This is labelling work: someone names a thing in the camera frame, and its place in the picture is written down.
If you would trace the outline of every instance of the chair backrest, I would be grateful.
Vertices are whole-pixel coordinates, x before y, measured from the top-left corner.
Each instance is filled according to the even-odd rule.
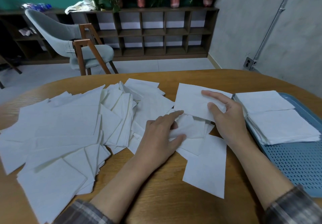
[[[46,14],[32,9],[27,9],[25,14],[58,54],[76,58],[71,40],[82,38],[79,25],[59,23]]]

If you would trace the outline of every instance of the wall socket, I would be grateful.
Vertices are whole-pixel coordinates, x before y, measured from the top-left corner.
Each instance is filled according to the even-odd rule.
[[[244,67],[247,70],[251,70],[252,66],[256,64],[256,61],[254,61],[253,59],[251,59],[250,57],[247,57],[244,63]]]

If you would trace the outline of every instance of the floor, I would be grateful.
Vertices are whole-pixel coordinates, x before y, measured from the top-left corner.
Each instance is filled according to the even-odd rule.
[[[119,73],[214,69],[207,58],[118,61],[114,65]],[[22,65],[19,69],[20,75],[12,69],[0,71],[0,81],[5,86],[0,89],[0,104],[43,84],[80,75],[69,64]],[[104,74],[100,66],[91,70],[92,75]]]

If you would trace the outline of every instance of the perforated plastic tray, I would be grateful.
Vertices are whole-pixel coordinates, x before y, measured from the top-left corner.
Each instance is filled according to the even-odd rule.
[[[295,97],[280,92],[295,110],[322,133],[322,120]],[[253,138],[262,152],[294,185],[301,184],[304,190],[316,198],[322,197],[322,139],[317,142],[294,142],[276,145],[261,145],[250,127]]]

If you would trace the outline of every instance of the tabletop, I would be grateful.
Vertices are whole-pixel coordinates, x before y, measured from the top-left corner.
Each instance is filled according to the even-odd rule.
[[[179,83],[193,84],[225,92],[276,90],[295,96],[319,117],[322,100],[302,88],[255,72],[240,70],[171,71],[112,75],[78,76],[59,80],[26,92],[0,106],[0,130],[18,119],[19,108],[65,91],[84,93],[103,84],[110,85],[128,78],[159,82],[166,97],[175,101]],[[214,128],[212,135],[220,136]],[[122,168],[133,154],[124,149],[107,159],[96,176],[94,190],[76,198],[91,200]],[[177,152],[142,186],[124,220],[125,223],[260,223],[263,209],[239,161],[227,148],[225,198],[213,196],[182,181],[187,161]],[[16,180],[17,169],[8,176],[0,165],[0,218],[6,224],[36,224],[22,188]],[[322,206],[322,199],[315,199]]]

